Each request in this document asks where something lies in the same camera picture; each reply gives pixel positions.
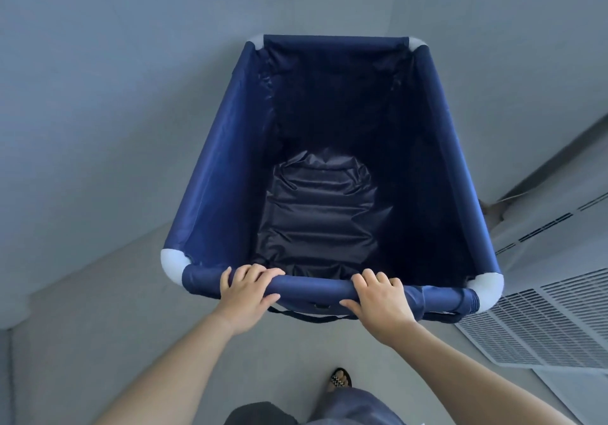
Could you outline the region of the person's left hand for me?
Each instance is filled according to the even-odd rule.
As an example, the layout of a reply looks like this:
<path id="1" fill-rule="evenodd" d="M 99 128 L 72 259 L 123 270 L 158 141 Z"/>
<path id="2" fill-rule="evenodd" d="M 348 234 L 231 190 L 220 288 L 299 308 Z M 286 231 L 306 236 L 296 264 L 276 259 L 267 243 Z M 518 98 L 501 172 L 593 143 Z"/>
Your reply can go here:
<path id="1" fill-rule="evenodd" d="M 231 287 L 220 293 L 220 301 L 210 314 L 209 320 L 214 327 L 226 336 L 243 334 L 262 318 L 267 310 L 260 308 L 271 281 L 285 275 L 279 268 L 270 268 L 255 283 L 246 283 L 246 271 L 251 265 L 243 265 L 231 272 Z"/>

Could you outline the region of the person's right hand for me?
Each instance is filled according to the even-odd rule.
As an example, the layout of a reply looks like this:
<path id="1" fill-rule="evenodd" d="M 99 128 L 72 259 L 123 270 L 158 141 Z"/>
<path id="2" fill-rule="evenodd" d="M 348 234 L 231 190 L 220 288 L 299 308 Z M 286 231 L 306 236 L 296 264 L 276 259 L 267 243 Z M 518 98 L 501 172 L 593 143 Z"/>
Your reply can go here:
<path id="1" fill-rule="evenodd" d="M 359 321 L 377 341 L 396 350 L 407 331 L 416 325 L 407 299 L 392 299 L 392 282 L 400 280 L 382 272 L 379 292 L 363 291 L 362 273 L 353 275 L 351 281 L 358 295 L 356 301 L 362 304 L 365 313 Z"/>

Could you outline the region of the navy blue fabric laundry hamper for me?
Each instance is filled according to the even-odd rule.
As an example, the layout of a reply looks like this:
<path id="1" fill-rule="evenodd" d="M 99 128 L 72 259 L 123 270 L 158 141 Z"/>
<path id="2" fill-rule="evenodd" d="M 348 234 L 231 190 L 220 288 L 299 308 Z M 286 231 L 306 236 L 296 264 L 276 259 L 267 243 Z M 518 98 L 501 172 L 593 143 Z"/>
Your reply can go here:
<path id="1" fill-rule="evenodd" d="M 315 323 L 355 319 L 352 275 L 396 277 L 416 320 L 502 297 L 499 268 L 426 43 L 259 35 L 235 65 L 161 250 L 165 275 L 219 298 L 224 269 L 280 268 L 267 294 Z"/>

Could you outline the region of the person's right forearm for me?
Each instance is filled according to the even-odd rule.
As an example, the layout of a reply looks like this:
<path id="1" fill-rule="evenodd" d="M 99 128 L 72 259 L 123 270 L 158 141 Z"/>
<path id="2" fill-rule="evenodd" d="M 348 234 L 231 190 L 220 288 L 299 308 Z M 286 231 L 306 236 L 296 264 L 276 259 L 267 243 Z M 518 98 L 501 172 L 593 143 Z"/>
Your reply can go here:
<path id="1" fill-rule="evenodd" d="M 416 322 L 400 327 L 390 346 L 420 375 L 455 425 L 576 425 Z"/>

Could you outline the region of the person's left forearm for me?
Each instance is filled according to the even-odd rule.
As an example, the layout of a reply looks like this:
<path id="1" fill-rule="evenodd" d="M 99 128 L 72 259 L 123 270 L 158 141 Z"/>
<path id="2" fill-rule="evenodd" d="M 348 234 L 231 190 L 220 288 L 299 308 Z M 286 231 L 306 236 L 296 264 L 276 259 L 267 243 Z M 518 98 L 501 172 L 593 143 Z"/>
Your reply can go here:
<path id="1" fill-rule="evenodd" d="M 139 375 L 94 425 L 192 425 L 235 328 L 224 314 L 211 313 Z"/>

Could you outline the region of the black patterned sandal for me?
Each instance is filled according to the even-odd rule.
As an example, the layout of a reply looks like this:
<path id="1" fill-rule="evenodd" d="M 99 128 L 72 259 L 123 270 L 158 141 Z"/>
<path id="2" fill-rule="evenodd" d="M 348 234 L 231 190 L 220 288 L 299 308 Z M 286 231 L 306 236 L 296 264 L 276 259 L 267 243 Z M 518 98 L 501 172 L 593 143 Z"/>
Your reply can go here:
<path id="1" fill-rule="evenodd" d="M 349 373 L 343 368 L 337 368 L 330 375 L 327 392 L 332 392 L 341 388 L 352 387 L 352 380 Z"/>

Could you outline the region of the person's dark trousers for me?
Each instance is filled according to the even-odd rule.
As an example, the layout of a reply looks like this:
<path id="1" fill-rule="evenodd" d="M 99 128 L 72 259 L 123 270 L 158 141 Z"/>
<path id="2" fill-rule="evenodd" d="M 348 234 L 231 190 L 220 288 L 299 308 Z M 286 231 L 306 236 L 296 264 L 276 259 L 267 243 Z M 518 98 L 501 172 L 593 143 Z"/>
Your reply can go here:
<path id="1" fill-rule="evenodd" d="M 353 387 L 323 393 L 306 422 L 263 401 L 233 410 L 223 425 L 406 425 L 373 394 Z"/>

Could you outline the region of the white air conditioner unit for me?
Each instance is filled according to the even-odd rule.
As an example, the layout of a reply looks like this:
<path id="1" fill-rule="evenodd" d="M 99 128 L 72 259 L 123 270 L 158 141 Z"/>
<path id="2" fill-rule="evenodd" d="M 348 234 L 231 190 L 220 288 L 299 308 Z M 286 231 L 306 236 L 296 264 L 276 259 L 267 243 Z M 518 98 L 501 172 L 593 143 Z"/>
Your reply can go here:
<path id="1" fill-rule="evenodd" d="M 491 230 L 502 297 L 457 327 L 583 425 L 608 425 L 608 114 L 519 188 Z"/>

